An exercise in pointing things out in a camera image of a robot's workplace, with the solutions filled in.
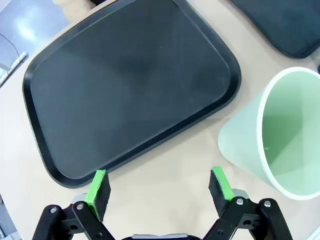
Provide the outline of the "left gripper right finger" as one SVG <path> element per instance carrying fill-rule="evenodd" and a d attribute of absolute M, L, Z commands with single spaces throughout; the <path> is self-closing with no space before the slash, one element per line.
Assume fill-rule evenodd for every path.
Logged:
<path fill-rule="evenodd" d="M 236 196 L 220 166 L 210 170 L 208 189 L 218 219 L 204 236 L 205 240 L 231 240 L 238 229 L 248 230 L 254 240 L 291 240 L 293 237 L 273 198 L 258 203 Z"/>

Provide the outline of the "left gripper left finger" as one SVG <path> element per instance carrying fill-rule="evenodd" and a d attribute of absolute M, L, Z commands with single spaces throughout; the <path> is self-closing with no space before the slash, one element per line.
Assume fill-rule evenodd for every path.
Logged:
<path fill-rule="evenodd" d="M 113 240 L 103 224 L 111 187 L 106 170 L 97 170 L 84 199 L 62 209 L 59 205 L 46 206 L 35 228 L 34 240 L 71 240 L 84 233 L 89 240 Z"/>

